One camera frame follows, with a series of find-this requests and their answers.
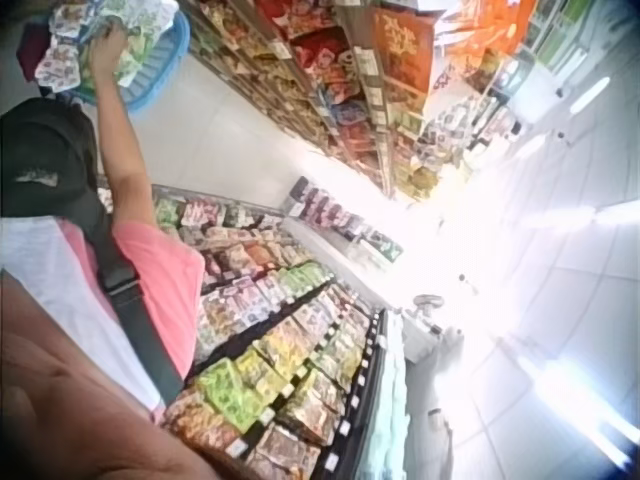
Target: blue basket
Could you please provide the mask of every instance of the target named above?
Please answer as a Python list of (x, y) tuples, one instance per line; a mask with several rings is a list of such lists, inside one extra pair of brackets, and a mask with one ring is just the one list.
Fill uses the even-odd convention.
[[(173, 18), (173, 25), (162, 34), (131, 85), (120, 87), (120, 95), (129, 112), (140, 110), (155, 100), (187, 52), (189, 40), (189, 22), (178, 10)], [(91, 90), (78, 88), (66, 93), (92, 105), (96, 104), (95, 94)]]

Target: backpack strap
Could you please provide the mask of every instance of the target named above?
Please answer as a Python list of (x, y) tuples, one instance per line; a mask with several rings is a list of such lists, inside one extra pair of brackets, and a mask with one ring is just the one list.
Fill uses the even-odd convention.
[[(97, 163), (91, 121), (52, 100), (32, 99), (0, 118), (2, 216), (57, 216), (83, 232), (98, 264), (98, 283), (109, 299), (140, 363), (169, 405), (183, 380), (144, 304), (138, 273), (111, 234), (111, 218), (91, 177)], [(17, 181), (33, 171), (54, 186)]]

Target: display rack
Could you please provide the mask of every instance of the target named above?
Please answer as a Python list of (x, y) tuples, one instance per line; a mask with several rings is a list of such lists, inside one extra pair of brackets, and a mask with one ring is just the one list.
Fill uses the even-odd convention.
[(383, 370), (384, 355), (381, 355), (380, 349), (386, 342), (385, 333), (385, 314), (382, 311), (371, 319), (367, 346), (353, 377), (345, 414), (340, 419), (333, 443), (320, 454), (312, 480), (355, 477)]

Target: price tag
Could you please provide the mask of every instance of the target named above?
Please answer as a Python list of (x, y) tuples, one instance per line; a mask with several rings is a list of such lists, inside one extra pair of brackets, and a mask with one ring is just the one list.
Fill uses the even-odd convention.
[(360, 68), (362, 75), (378, 76), (378, 62), (376, 60), (376, 54), (371, 48), (353, 47), (353, 51), (356, 55), (356, 61)]
[(351, 430), (351, 424), (346, 420), (343, 420), (342, 424), (340, 425), (340, 430), (338, 430), (338, 432), (343, 437), (346, 437), (347, 435), (349, 435), (349, 430)]
[(269, 425), (269, 423), (271, 423), (271, 420), (273, 420), (273, 417), (275, 416), (276, 412), (274, 412), (273, 409), (265, 408), (264, 412), (262, 412), (262, 415), (260, 415), (260, 423), (266, 427), (267, 425)]
[(295, 387), (293, 385), (291, 385), (290, 383), (287, 383), (284, 388), (282, 389), (282, 396), (284, 398), (289, 398), (291, 396), (291, 394), (293, 393), (293, 390), (295, 389)]
[(376, 125), (386, 125), (387, 124), (387, 114), (381, 112), (380, 110), (372, 110), (371, 111), (373, 123)]
[(384, 350), (387, 349), (387, 346), (388, 346), (387, 337), (385, 337), (384, 335), (378, 335), (378, 339), (376, 340), (376, 343), (380, 345)]
[(366, 87), (367, 88), (367, 98), (371, 105), (375, 105), (376, 107), (382, 107), (384, 105), (384, 100), (382, 99), (382, 89), (380, 87)]
[(333, 472), (338, 466), (339, 460), (340, 460), (339, 456), (337, 456), (335, 453), (330, 453), (329, 456), (327, 457), (327, 461), (324, 462), (325, 470), (329, 470), (330, 472)]
[(226, 454), (231, 458), (238, 458), (240, 455), (244, 453), (247, 449), (248, 445), (241, 438), (237, 438), (231, 445), (227, 447), (225, 450)]
[(291, 52), (280, 40), (274, 40), (270, 44), (271, 50), (280, 60), (288, 60), (291, 58)]

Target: product label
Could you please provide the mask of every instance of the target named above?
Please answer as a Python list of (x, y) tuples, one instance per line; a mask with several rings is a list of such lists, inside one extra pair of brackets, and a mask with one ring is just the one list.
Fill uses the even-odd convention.
[(358, 68), (362, 75), (368, 75), (371, 77), (378, 76), (378, 62), (376, 60), (376, 54), (371, 48), (353, 47), (353, 51), (356, 55), (356, 61), (358, 62)]
[(335, 453), (330, 453), (329, 456), (327, 457), (327, 461), (324, 462), (325, 470), (329, 470), (330, 472), (333, 472), (338, 466), (338, 460), (340, 460), (339, 456), (337, 456)]
[(275, 416), (276, 412), (274, 412), (273, 409), (266, 408), (264, 412), (262, 412), (262, 415), (260, 415), (260, 423), (266, 427), (271, 423), (271, 420), (273, 420), (273, 417)]
[(237, 438), (231, 445), (227, 447), (225, 450), (226, 454), (231, 458), (238, 458), (240, 455), (244, 453), (247, 449), (248, 445), (241, 438)]
[(347, 435), (349, 435), (349, 430), (351, 430), (351, 424), (346, 420), (344, 420), (340, 425), (340, 430), (339, 430), (340, 435), (342, 435), (343, 437), (346, 437)]
[(289, 58), (291, 58), (291, 52), (289, 52), (289, 49), (280, 40), (274, 40), (269, 44), (269, 46), (271, 47), (271, 50), (273, 51), (275, 56), (280, 60), (288, 60)]

